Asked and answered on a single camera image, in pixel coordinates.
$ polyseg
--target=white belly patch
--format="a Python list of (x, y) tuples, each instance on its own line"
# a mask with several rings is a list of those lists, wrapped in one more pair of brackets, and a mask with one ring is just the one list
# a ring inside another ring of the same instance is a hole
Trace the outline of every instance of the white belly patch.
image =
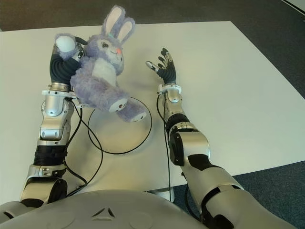
[(103, 78), (112, 86), (116, 86), (115, 68), (102, 58), (96, 60), (92, 75), (95, 77)]

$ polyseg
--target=stuffed toy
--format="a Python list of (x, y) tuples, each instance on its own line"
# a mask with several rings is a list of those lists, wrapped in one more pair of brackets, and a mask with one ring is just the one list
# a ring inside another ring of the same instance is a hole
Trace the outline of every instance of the stuffed toy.
[[(91, 36), (84, 46), (81, 68), (70, 80), (81, 104), (116, 112), (126, 122), (146, 117), (146, 108), (134, 102), (117, 83), (124, 68), (122, 45), (133, 34), (134, 28), (135, 22), (125, 18), (125, 10), (114, 6), (102, 25), (101, 34)], [(73, 57), (80, 47), (76, 38), (67, 33), (57, 34), (55, 42), (63, 60)]]

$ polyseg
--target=black cable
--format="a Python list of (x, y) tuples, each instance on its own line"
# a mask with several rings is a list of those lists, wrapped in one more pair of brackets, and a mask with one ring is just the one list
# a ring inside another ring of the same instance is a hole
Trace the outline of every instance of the black cable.
[(90, 132), (93, 134), (94, 138), (95, 138), (95, 139), (97, 140), (97, 142), (99, 143), (99, 146), (100, 146), (100, 149), (101, 149), (101, 154), (102, 154), (102, 156), (101, 156), (101, 161), (100, 161), (100, 164), (99, 164), (97, 170), (95, 171), (95, 173), (93, 174), (93, 176), (91, 177), (91, 179), (90, 179), (88, 182), (87, 182), (83, 177), (81, 177), (80, 175), (78, 175), (77, 173), (75, 173), (74, 171), (72, 171), (72, 170), (67, 166), (67, 164), (64, 162), (65, 165), (66, 165), (66, 167), (67, 167), (67, 169), (68, 169), (68, 171), (69, 171), (70, 173), (72, 173), (74, 176), (76, 176), (77, 178), (79, 178), (79, 179), (82, 178), (81, 180), (83, 180), (84, 183), (85, 183), (84, 185), (78, 186), (75, 190), (73, 190), (72, 192), (70, 192), (70, 193), (67, 195), (67, 197), (70, 197), (70, 196), (74, 195), (75, 193), (79, 192), (79, 191), (82, 190), (84, 187), (86, 187), (86, 186), (94, 179), (94, 177), (96, 176), (96, 174), (97, 174), (98, 171), (100, 170), (100, 168), (101, 168), (101, 166), (102, 166), (102, 162), (103, 162), (103, 150), (102, 150), (101, 143), (99, 142), (99, 139), (98, 139), (97, 136), (94, 134), (94, 132), (87, 126), (87, 124), (83, 121), (83, 119), (82, 119), (82, 108), (81, 108), (81, 114), (80, 114), (80, 113), (78, 112), (77, 108), (76, 108), (75, 103), (74, 103), (73, 101), (72, 101), (72, 103), (73, 103), (73, 105), (74, 105), (74, 107), (75, 107), (75, 110), (76, 110), (76, 112), (77, 112), (77, 115), (78, 115), (79, 118), (80, 118), (80, 121), (79, 121), (79, 124), (78, 124), (77, 128), (75, 129), (75, 131), (74, 131), (72, 137), (71, 137), (70, 140), (68, 141), (68, 143), (70, 144), (72, 138), (75, 136), (76, 132), (78, 131), (78, 128), (79, 128), (80, 123), (82, 122), (82, 123), (90, 130)]
[[(74, 138), (74, 136), (76, 135), (77, 131), (78, 131), (79, 128), (80, 128), (81, 119), (82, 119), (82, 108), (81, 108), (81, 114), (79, 114), (79, 117), (80, 117), (80, 120), (79, 120), (79, 122), (78, 122), (78, 124), (77, 124), (77, 127), (76, 127), (75, 131), (73, 132), (71, 138), (70, 138), (69, 141), (67, 142), (65, 151), (67, 151), (68, 146), (70, 145), (72, 139)], [(82, 180), (82, 181), (84, 182), (84, 185), (85, 185), (85, 186), (88, 184), (88, 182), (86, 181), (85, 178), (83, 178), (82, 176), (80, 176), (80, 175), (78, 175), (77, 173), (75, 173), (72, 169), (70, 169), (70, 167), (67, 165), (67, 162), (66, 162), (65, 159), (64, 159), (63, 163), (64, 163), (65, 167), (67, 168), (67, 170), (68, 170), (72, 175), (74, 175), (75, 177), (77, 177), (78, 179), (80, 179), (80, 180)]]
[(159, 98), (160, 98), (160, 94), (158, 94), (158, 97), (157, 97), (157, 111), (158, 111), (158, 114), (160, 116), (160, 118), (162, 119), (162, 121), (165, 123), (165, 120), (164, 118), (162, 117), (161, 113), (160, 113), (160, 110), (159, 110)]
[(189, 213), (191, 214), (191, 216), (193, 216), (196, 220), (198, 220), (199, 222), (201, 222), (201, 220), (199, 219), (199, 217), (197, 217), (197, 216), (195, 215), (195, 213), (191, 210), (191, 207), (190, 207), (190, 205), (189, 205), (189, 201), (188, 201), (188, 199), (187, 199), (188, 190), (189, 190), (189, 187), (188, 187), (188, 185), (186, 185), (185, 192), (184, 192), (184, 203), (185, 203), (185, 206), (186, 206), (187, 210), (189, 211)]
[(157, 111), (158, 114), (160, 116), (160, 118), (163, 121), (163, 126), (164, 126), (164, 140), (165, 140), (165, 145), (166, 145), (166, 155), (167, 155), (167, 171), (168, 171), (168, 189), (170, 191), (170, 201), (172, 201), (172, 192), (171, 192), (171, 171), (170, 171), (170, 159), (169, 159), (169, 154), (168, 154), (168, 147), (167, 147), (167, 138), (166, 138), (166, 123), (165, 123), (165, 119), (164, 119), (164, 115), (165, 115), (165, 99), (164, 99), (164, 110), (163, 110), (163, 117), (160, 113), (159, 110), (159, 98), (160, 98), (160, 94), (158, 94), (157, 97)]
[[(151, 114), (150, 110), (148, 109), (148, 107), (147, 107), (142, 101), (140, 101), (140, 100), (138, 100), (138, 99), (136, 99), (136, 98), (133, 98), (133, 99), (135, 99), (135, 100), (139, 101), (140, 103), (142, 103), (142, 104), (146, 107), (146, 109), (148, 110), (148, 112), (149, 112), (149, 116), (150, 116), (150, 119), (151, 119), (151, 126), (150, 126), (150, 128), (149, 128), (149, 131), (148, 131), (147, 136), (144, 138), (144, 140), (143, 140), (140, 144), (138, 144), (135, 148), (133, 148), (133, 149), (131, 149), (131, 150), (128, 150), (128, 151), (125, 151), (125, 152), (121, 152), (121, 153), (113, 153), (113, 152), (108, 152), (108, 151), (106, 151), (106, 150), (103, 150), (104, 153), (107, 153), (107, 154), (115, 154), (115, 155), (116, 155), (116, 154), (118, 154), (118, 155), (120, 155), (120, 154), (127, 154), (127, 153), (129, 153), (129, 152), (131, 152), (131, 151), (133, 151), (133, 150), (139, 148), (139, 147), (146, 141), (146, 139), (148, 138), (148, 136), (149, 136), (149, 134), (150, 134), (150, 132), (151, 132), (151, 130), (152, 130), (152, 126), (153, 126), (152, 114)], [(90, 123), (90, 120), (91, 120), (91, 116), (93, 115), (94, 111), (95, 111), (95, 109), (92, 111), (92, 113), (91, 113), (91, 115), (90, 115), (90, 117), (89, 117), (88, 125), (87, 125), (87, 126), (89, 126), (89, 123)], [(92, 138), (91, 138), (91, 136), (90, 136), (90, 133), (89, 133), (89, 129), (87, 129), (87, 132), (88, 132), (88, 136), (89, 136), (89, 139), (90, 139), (90, 141), (92, 142), (92, 144), (94, 144), (94, 146), (100, 150), (100, 148), (93, 142), (93, 140), (92, 140)]]

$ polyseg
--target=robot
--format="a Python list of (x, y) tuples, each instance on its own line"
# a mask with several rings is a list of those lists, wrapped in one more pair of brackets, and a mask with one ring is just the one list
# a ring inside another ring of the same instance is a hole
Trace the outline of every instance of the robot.
[[(77, 38), (79, 43), (86, 42)], [(164, 116), (172, 163), (180, 166), (200, 211), (196, 220), (170, 201), (133, 190), (100, 190), (67, 197), (64, 159), (70, 141), (72, 99), (69, 84), (84, 56), (79, 52), (64, 61), (54, 45), (50, 73), (52, 85), (43, 91), (35, 158), (21, 198), (0, 206), (0, 229), (293, 229), (270, 213), (223, 168), (209, 161), (207, 138), (182, 109), (181, 87), (170, 53), (163, 48), (163, 65), (146, 62), (164, 81)]]

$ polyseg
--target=gray carpet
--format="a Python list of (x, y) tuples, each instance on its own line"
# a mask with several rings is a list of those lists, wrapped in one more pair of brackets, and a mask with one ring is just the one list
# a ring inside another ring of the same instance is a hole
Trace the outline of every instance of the gray carpet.
[[(280, 0), (1, 0), (0, 28), (100, 25), (113, 4), (137, 23), (232, 21), (305, 98), (305, 16)], [(304, 171), (300, 162), (236, 179), (271, 212), (305, 229)], [(175, 188), (183, 209), (184, 188)]]

